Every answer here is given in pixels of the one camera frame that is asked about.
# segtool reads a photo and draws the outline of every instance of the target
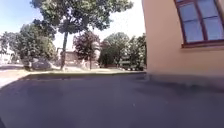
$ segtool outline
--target house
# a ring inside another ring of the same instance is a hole
[[[224,88],[224,0],[143,0],[151,80]]]

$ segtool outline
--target road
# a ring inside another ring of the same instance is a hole
[[[6,128],[223,128],[224,94],[138,75],[19,80],[0,90]]]

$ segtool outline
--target asphalt road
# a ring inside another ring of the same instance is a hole
[[[139,75],[24,80],[0,90],[6,128],[223,128],[224,94]]]

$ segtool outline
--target green tree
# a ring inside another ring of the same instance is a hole
[[[109,43],[108,50],[110,56],[113,56],[114,62],[116,62],[118,66],[121,58],[125,56],[127,52],[126,48],[129,42],[129,37],[123,32],[118,32],[108,36],[106,39],[104,39],[104,42]]]
[[[18,53],[18,33],[5,32],[3,36],[0,37],[0,47],[1,53],[6,53],[9,47],[10,50],[14,51],[15,54]]]
[[[146,64],[146,39],[145,34],[136,38],[135,36],[128,43],[128,55],[131,65],[140,66]]]
[[[133,6],[129,0],[32,0],[39,8],[44,21],[64,33],[61,69],[65,64],[68,34],[80,33],[89,28],[104,30],[110,26],[110,14]]]
[[[108,42],[101,42],[101,52],[98,62],[105,67],[108,65],[113,65],[115,60],[115,47],[109,45]]]
[[[91,60],[96,58],[95,51],[99,49],[99,36],[91,31],[86,31],[84,34],[74,38],[75,52],[79,59]]]
[[[138,65],[141,62],[140,45],[135,37],[132,37],[128,42],[127,51],[131,65]]]
[[[146,45],[146,35],[143,33],[142,36],[137,38],[138,44],[140,46],[140,59],[143,60],[144,64],[147,64],[147,45]]]
[[[56,49],[52,43],[52,39],[43,36],[42,31],[33,23],[24,25],[21,28],[18,41],[21,59],[27,59],[31,62],[33,58],[52,60],[56,57]]]

